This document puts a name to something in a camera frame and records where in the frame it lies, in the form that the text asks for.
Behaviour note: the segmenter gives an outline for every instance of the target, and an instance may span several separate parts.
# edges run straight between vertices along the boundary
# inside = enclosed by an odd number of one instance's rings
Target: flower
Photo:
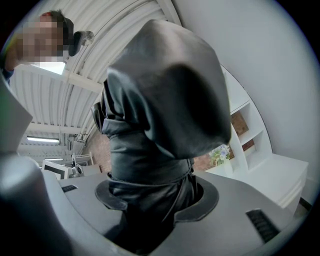
[[[211,163],[215,165],[221,165],[225,162],[226,159],[230,159],[230,147],[229,145],[220,145],[214,150],[209,152],[211,158]]]

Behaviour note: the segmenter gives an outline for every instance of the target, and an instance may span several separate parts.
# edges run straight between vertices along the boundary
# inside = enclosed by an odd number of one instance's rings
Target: black leather
[[[181,26],[147,22],[108,67],[92,113],[110,139],[109,190],[128,203],[127,249],[151,250],[173,228],[174,213],[197,198],[189,159],[231,137],[215,51]]]

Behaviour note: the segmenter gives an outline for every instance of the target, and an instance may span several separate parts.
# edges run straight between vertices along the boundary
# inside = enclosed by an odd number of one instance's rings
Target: white ceiling
[[[44,158],[69,162],[68,138],[83,141],[95,129],[90,108],[100,100],[106,69],[140,28],[150,19],[180,23],[170,0],[47,0],[30,17],[58,9],[72,20],[74,31],[89,30],[95,38],[67,60],[62,75],[21,65],[10,79],[16,97],[33,116],[18,153],[40,166]],[[58,138],[60,144],[31,142],[27,135]]]

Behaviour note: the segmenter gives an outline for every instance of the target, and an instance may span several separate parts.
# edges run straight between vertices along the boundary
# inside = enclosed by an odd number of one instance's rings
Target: white wall
[[[320,181],[319,64],[280,5],[256,0],[173,0],[182,25],[207,41],[242,84],[275,154],[309,162],[302,197]]]

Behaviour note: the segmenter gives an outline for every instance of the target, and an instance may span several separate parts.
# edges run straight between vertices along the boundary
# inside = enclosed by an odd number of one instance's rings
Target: white cabinet
[[[247,183],[293,214],[306,182],[308,163],[273,154],[265,124],[255,104],[224,67],[222,71],[226,78],[230,114],[241,112],[248,131],[238,137],[231,125],[232,173],[227,172],[223,164],[206,172]],[[243,151],[242,146],[250,140],[254,141],[254,146]]]

